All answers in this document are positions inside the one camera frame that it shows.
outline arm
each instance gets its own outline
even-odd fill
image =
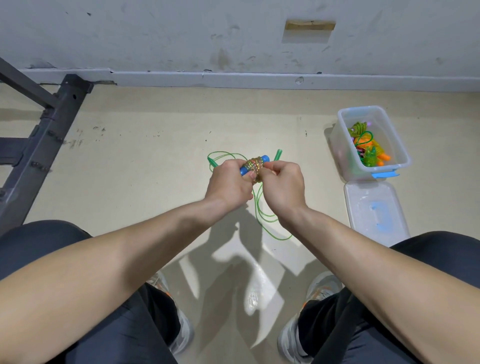
[[[67,246],[0,281],[0,363],[44,363],[76,342],[228,212],[252,198],[243,162],[216,167],[205,199]]]
[[[266,163],[264,196],[280,223],[425,363],[477,363],[480,290],[307,207],[294,163]]]

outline white wall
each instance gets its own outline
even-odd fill
[[[479,15],[478,0],[5,0],[0,54],[18,68],[480,77]],[[328,44],[282,44],[287,18],[337,26]]]

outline baseboard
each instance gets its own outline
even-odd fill
[[[480,92],[478,77],[369,76],[299,73],[137,72],[99,69],[23,69],[37,83],[60,84],[68,73],[119,86]]]

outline person's left hand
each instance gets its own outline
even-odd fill
[[[228,159],[213,168],[205,199],[221,201],[225,214],[253,198],[253,180],[257,176],[253,171],[241,176],[240,167],[244,163],[242,159]]]

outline blue latch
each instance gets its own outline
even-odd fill
[[[392,170],[390,172],[372,173],[373,178],[388,178],[388,177],[396,177],[396,176],[399,176],[396,170]]]

